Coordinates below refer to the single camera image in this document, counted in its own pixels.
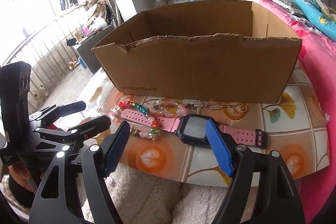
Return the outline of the left hand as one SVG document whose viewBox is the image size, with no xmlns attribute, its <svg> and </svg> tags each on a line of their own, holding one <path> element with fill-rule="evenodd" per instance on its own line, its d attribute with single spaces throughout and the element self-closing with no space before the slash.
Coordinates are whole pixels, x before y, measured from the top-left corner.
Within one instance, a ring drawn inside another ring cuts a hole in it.
<svg viewBox="0 0 336 224">
<path fill-rule="evenodd" d="M 28 180 L 30 179 L 30 173 L 22 162 L 16 162 L 9 166 L 9 174 L 15 181 L 12 186 L 9 186 L 11 191 L 14 190 L 17 192 L 19 188 L 25 188 L 25 190 L 28 190 L 29 192 L 36 192 L 36 190 L 33 190 L 28 183 Z"/>
</svg>

